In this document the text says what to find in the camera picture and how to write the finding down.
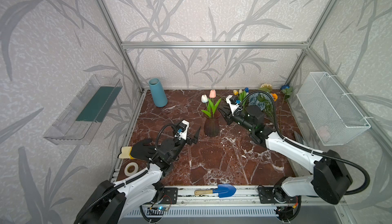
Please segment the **tulip bunch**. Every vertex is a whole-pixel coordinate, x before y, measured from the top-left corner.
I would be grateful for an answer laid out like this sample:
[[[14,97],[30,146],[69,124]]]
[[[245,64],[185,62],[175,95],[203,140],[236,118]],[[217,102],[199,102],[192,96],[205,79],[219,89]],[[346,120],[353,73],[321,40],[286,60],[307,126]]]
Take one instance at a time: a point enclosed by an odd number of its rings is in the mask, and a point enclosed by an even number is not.
[[[249,94],[249,88],[245,87],[244,89],[234,90],[233,91],[233,102],[235,105],[239,105],[244,98]]]

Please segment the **pink tulip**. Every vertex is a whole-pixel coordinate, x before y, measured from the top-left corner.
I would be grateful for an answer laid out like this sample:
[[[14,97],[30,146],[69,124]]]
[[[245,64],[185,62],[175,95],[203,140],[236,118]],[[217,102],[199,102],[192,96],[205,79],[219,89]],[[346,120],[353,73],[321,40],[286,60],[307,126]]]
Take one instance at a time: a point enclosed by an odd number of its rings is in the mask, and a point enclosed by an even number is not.
[[[211,90],[209,94],[208,104],[207,104],[207,111],[210,113],[210,118],[215,118],[215,113],[218,109],[219,104],[221,103],[221,98],[219,98],[216,102],[214,99],[217,98],[216,90]]]

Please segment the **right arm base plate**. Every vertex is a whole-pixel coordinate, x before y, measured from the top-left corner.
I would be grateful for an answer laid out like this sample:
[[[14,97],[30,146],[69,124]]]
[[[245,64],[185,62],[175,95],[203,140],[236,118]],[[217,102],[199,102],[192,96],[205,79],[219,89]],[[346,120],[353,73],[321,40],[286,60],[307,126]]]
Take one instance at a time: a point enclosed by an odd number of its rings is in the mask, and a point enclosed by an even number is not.
[[[257,192],[261,204],[295,205],[297,197],[288,196],[279,187],[258,186]]]

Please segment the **dark red glass vase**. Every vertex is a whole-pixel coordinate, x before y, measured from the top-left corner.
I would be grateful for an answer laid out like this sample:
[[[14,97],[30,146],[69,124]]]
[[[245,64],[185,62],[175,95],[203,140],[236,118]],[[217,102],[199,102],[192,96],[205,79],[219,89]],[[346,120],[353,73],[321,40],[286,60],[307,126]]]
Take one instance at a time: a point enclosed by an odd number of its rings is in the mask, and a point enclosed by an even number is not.
[[[204,123],[204,133],[208,137],[216,137],[219,135],[220,131],[220,124],[219,124],[219,118],[221,116],[221,113],[217,111],[215,115],[210,118],[206,114],[203,114],[204,117],[206,118],[205,123]]]

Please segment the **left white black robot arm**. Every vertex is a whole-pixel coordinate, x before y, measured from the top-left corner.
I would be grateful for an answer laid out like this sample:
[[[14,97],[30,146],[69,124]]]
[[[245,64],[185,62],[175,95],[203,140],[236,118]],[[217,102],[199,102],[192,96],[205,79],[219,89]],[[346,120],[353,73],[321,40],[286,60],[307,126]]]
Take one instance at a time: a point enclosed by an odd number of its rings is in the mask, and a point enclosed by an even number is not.
[[[76,224],[116,224],[133,209],[162,199],[164,186],[160,181],[174,168],[185,145],[198,143],[200,135],[197,130],[189,137],[185,120],[163,126],[158,134],[167,127],[172,129],[173,137],[162,143],[155,141],[155,154],[148,167],[121,181],[103,181],[76,215]]]

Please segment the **white tulip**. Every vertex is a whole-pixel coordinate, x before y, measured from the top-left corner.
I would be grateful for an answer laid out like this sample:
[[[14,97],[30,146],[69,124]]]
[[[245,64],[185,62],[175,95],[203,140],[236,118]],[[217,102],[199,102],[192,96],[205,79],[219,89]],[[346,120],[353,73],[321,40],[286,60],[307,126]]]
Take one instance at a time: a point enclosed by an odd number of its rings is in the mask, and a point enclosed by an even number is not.
[[[210,100],[207,97],[207,95],[202,95],[201,97],[201,102],[204,103],[206,105],[206,109],[202,110],[202,112],[208,117],[208,118],[212,118],[212,113],[211,113],[211,105],[210,105]]]

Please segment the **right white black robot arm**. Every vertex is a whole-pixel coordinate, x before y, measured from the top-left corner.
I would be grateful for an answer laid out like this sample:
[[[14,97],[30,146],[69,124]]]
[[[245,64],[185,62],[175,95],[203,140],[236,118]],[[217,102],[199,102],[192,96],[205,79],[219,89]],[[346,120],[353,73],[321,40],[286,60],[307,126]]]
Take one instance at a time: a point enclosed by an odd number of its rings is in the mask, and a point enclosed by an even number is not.
[[[362,166],[341,158],[333,150],[323,152],[306,147],[266,126],[264,114],[257,106],[250,106],[242,112],[238,105],[229,103],[218,110],[228,125],[236,123],[247,129],[255,144],[278,152],[309,171],[308,176],[281,179],[275,185],[281,195],[319,197],[336,205],[344,195],[361,193],[370,185],[369,173]],[[347,166],[356,168],[364,176],[364,183],[354,190],[349,189],[353,179]]]

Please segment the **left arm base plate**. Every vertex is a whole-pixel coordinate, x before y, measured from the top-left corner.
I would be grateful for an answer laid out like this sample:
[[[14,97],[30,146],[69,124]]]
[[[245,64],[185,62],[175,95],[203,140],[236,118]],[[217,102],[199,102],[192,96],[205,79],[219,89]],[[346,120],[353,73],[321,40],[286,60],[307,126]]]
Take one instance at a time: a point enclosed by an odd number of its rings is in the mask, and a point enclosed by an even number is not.
[[[176,187],[163,187],[157,190],[152,202],[173,205],[177,203],[179,189]]]

